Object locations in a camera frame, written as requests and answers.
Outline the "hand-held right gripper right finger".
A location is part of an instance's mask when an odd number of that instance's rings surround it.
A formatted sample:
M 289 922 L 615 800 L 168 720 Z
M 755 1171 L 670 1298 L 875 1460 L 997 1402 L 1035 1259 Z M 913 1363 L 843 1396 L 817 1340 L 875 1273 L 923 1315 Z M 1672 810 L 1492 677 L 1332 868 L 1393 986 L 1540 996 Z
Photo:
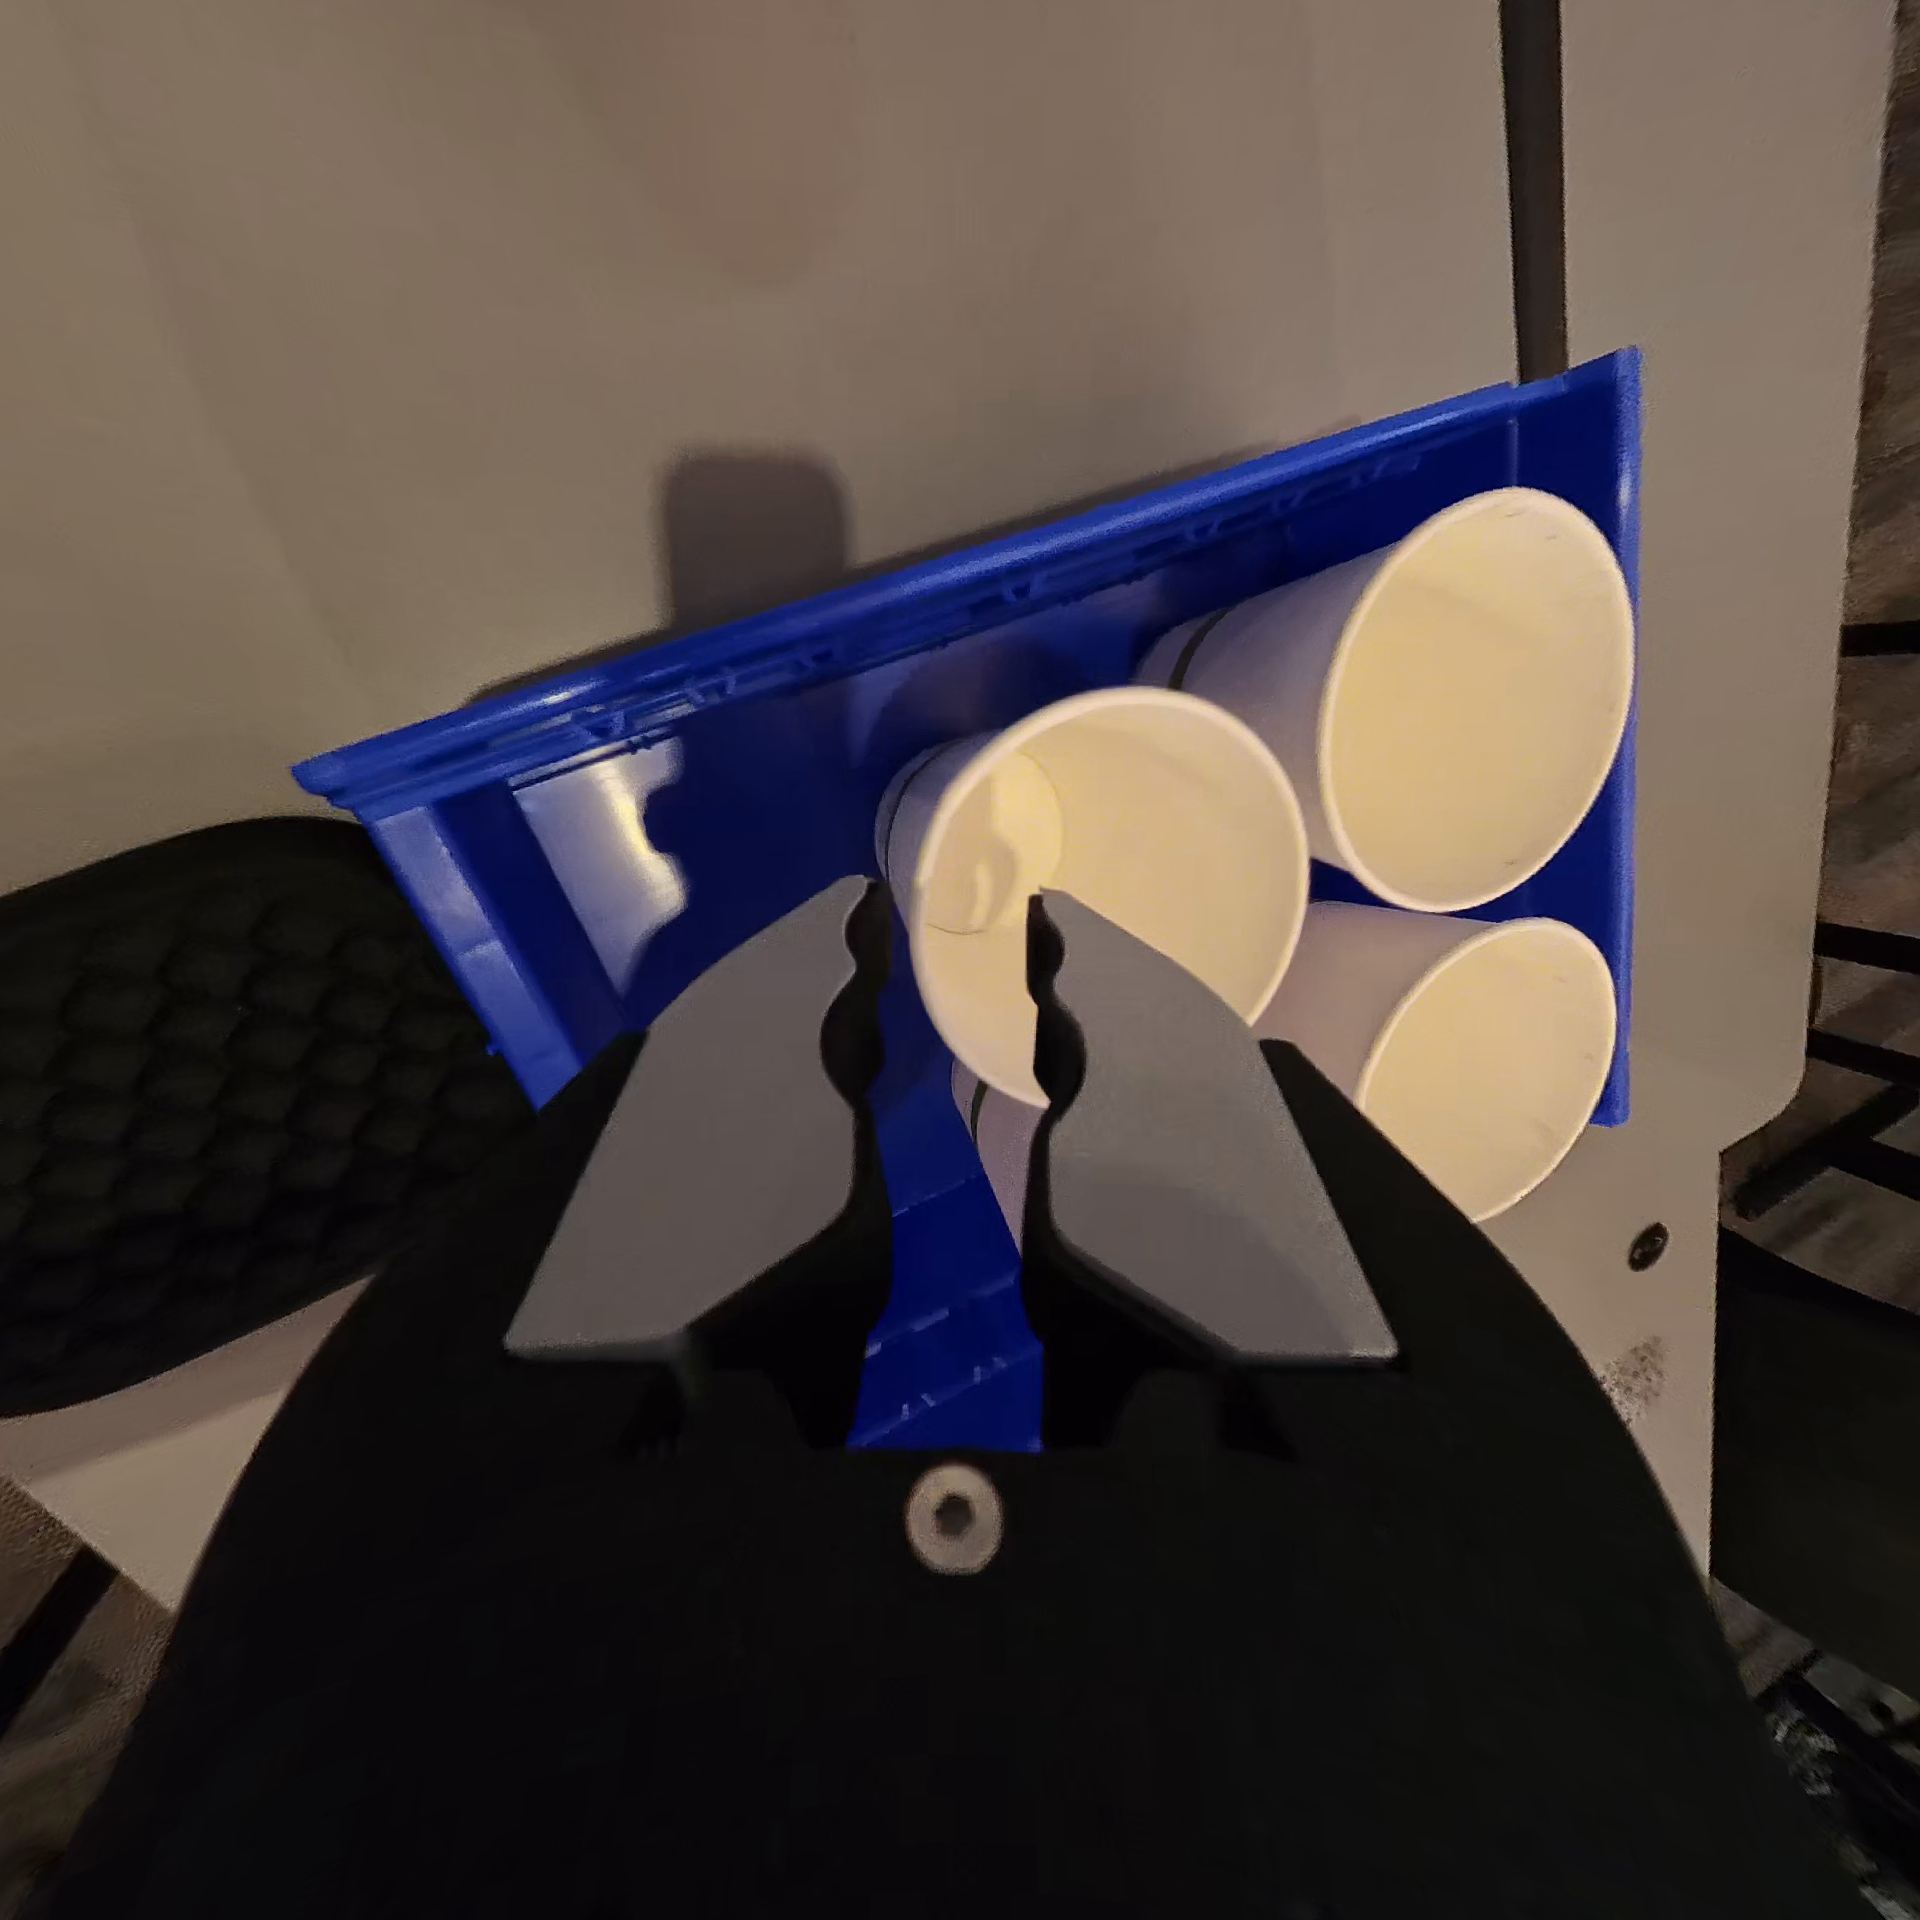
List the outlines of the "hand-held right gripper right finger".
M 1071 895 L 1027 905 L 1044 1114 L 1029 1148 L 1021 1297 L 1040 1441 L 1101 1450 L 1152 1376 L 1232 1431 L 1287 1370 L 1381 1370 L 1400 1344 L 1248 1023 Z

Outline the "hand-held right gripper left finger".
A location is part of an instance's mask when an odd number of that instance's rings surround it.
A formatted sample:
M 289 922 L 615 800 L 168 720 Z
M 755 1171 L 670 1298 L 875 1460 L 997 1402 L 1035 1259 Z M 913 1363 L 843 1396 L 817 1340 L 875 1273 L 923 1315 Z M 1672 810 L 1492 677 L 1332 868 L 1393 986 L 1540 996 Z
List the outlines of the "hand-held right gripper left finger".
M 692 1404 L 761 1376 L 809 1442 L 851 1441 L 894 1285 L 872 1116 L 894 907 L 832 880 L 647 1029 L 504 1354 L 636 1363 Z

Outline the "white paper cup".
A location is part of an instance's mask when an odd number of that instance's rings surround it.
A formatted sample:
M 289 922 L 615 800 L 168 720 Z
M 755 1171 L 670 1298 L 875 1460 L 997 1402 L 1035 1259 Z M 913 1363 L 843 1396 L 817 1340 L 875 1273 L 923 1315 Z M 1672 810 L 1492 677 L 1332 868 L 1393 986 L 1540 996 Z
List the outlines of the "white paper cup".
M 1044 1106 L 998 1092 L 959 1061 L 951 1064 L 951 1097 L 1015 1241 L 1024 1232 L 1029 1171 Z
M 1520 889 L 1584 824 L 1630 714 L 1615 551 L 1561 497 L 1501 488 L 1403 539 L 1185 620 L 1135 668 L 1278 757 L 1312 859 L 1406 909 Z
M 1309 904 L 1254 1023 L 1293 1044 L 1460 1215 L 1532 1194 L 1592 1120 L 1615 984 L 1558 920 Z
M 910 759 L 875 819 L 923 1010 L 951 1056 L 1035 1103 L 1027 901 L 1067 891 L 1197 977 L 1240 1019 L 1304 927 L 1304 811 L 1236 715 L 1099 689 Z

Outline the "blue plastic bin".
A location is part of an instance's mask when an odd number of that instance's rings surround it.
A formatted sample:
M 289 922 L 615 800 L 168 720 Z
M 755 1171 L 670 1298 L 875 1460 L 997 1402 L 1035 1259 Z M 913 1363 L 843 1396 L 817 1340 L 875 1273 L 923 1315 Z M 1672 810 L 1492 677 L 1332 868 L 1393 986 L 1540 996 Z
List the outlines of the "blue plastic bin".
M 920 751 L 1121 684 L 1182 620 L 1356 561 L 1499 488 L 1588 515 L 1641 588 L 1641 349 L 1460 393 L 1081 512 L 1008 521 L 772 611 L 372 736 L 294 768 L 367 827 L 534 1106 L 717 959 L 852 873 Z M 1636 722 L 1588 821 L 1494 922 L 1595 940 L 1621 1041 L 1592 1124 L 1630 1116 Z M 952 1059 L 896 924 L 872 1090 L 891 1303 L 851 1444 L 1040 1448 L 1040 1344 Z

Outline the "black textured pad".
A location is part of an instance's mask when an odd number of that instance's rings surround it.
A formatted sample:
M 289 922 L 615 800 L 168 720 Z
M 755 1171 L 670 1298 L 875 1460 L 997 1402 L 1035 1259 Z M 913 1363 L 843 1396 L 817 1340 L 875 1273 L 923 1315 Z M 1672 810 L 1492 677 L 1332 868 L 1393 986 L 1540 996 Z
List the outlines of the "black textured pad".
M 1 1416 L 367 1279 L 534 1116 L 372 836 L 261 819 L 1 901 Z

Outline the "black office chair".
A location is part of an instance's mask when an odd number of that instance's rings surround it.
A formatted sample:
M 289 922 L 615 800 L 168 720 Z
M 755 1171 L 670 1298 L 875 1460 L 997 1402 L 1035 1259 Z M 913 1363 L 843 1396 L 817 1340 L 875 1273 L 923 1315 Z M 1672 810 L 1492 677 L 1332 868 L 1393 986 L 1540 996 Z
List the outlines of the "black office chair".
M 1918 1321 L 1718 1229 L 1712 1573 L 1916 1695 Z

